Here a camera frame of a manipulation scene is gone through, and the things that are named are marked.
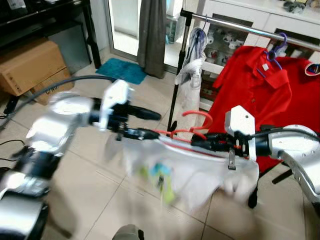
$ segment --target black stand pole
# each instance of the black stand pole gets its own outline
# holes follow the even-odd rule
[[[190,28],[191,20],[192,20],[192,14],[193,13],[191,11],[186,11],[183,8],[181,9],[181,12],[180,12],[180,16],[185,17],[186,20],[185,20],[182,47],[181,47],[181,50],[179,53],[178,67],[176,70],[177,75],[179,74],[180,70],[182,69],[182,65],[184,63],[185,56],[186,56],[186,46],[187,46],[187,39],[188,39],[188,35],[189,35],[189,28]],[[178,88],[179,88],[179,85],[174,85],[171,108],[170,108],[170,115],[169,115],[169,121],[168,121],[168,127],[167,127],[168,131],[170,131],[171,125],[172,125],[172,118],[174,115],[176,99],[177,99],[177,94],[178,94]]]

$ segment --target cardboard box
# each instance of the cardboard box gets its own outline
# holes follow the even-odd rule
[[[0,56],[0,88],[20,96],[65,67],[58,45],[42,38]]]
[[[31,88],[30,91],[32,94],[37,93],[38,91],[40,91],[41,89],[44,89],[48,86],[50,86],[51,84],[54,83],[58,83],[64,79],[67,79],[70,77],[70,73],[68,68],[64,68],[63,70],[57,72],[56,74],[52,75],[51,77],[49,77],[48,79],[44,80],[43,82],[39,83],[38,85],[36,85],[35,87]],[[42,104],[42,105],[47,105],[49,98],[61,91],[67,91],[70,90],[74,87],[75,83],[74,82],[69,82],[66,83],[64,85],[61,86],[57,86],[57,87],[53,87],[50,90],[46,91],[44,94],[42,94],[41,96],[37,97],[35,100]]]

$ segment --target tile floor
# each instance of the tile floor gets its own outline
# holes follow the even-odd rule
[[[110,57],[101,52],[102,62]],[[94,74],[89,65],[76,75]],[[133,104],[168,115],[174,75],[164,79],[147,76],[135,88]],[[108,82],[85,80],[74,90],[85,96],[102,97]],[[0,133],[0,142],[24,139],[32,122],[45,107],[32,103],[19,112]],[[165,129],[162,121],[143,121],[132,117],[131,127]],[[146,240],[315,240],[320,239],[320,221],[311,204],[292,177],[272,185],[271,180],[286,171],[280,165],[259,182],[255,209],[239,205],[222,191],[204,206],[192,212],[183,204],[161,206],[160,195],[137,177],[129,178],[121,167],[121,156],[107,161],[103,152],[110,133],[87,127],[77,131],[74,141],[53,178],[47,197],[51,219],[72,233],[74,240],[110,240],[123,225],[135,224],[145,232]],[[9,158],[18,143],[0,147],[0,156]],[[13,163],[0,161],[0,167]],[[43,239],[65,240],[51,224]]]

